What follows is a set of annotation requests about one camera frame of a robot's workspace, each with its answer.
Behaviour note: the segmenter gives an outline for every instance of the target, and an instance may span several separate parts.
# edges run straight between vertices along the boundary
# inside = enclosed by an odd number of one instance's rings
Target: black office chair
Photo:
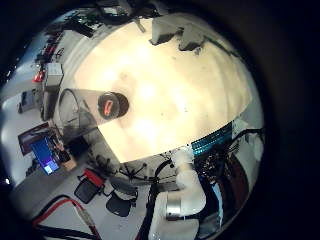
[[[136,206],[138,189],[123,178],[112,177],[109,180],[113,191],[110,193],[111,198],[108,200],[106,208],[119,217],[127,217],[131,206]]]

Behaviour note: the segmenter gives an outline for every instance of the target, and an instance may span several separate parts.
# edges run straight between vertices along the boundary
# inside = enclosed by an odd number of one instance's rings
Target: orange label
[[[112,105],[113,105],[113,101],[111,101],[111,100],[106,101],[106,103],[104,104],[103,113],[105,116],[109,116],[111,109],[112,109]]]

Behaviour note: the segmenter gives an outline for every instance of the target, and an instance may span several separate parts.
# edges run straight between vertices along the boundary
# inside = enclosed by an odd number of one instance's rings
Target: desk
[[[153,46],[151,20],[141,24],[145,33],[130,23],[110,34],[74,75],[78,89],[127,97],[128,113],[98,126],[120,162],[204,137],[251,101],[244,74],[221,49],[205,43],[199,55],[181,52],[176,38]]]

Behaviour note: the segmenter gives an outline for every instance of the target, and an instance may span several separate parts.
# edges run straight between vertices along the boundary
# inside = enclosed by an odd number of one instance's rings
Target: electronic equipment
[[[228,123],[221,129],[191,143],[195,157],[210,151],[212,146],[221,144],[232,137],[232,123]]]
[[[49,140],[46,137],[30,144],[40,166],[48,175],[60,168],[56,160],[53,158],[53,152],[49,148],[49,145]]]

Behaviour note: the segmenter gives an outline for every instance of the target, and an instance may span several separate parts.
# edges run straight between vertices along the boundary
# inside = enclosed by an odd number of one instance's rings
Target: blue computer monitor
[[[47,138],[42,138],[39,141],[31,143],[30,146],[40,166],[46,172],[46,174],[49,175],[59,169],[59,165],[53,158],[53,153],[49,148]]]

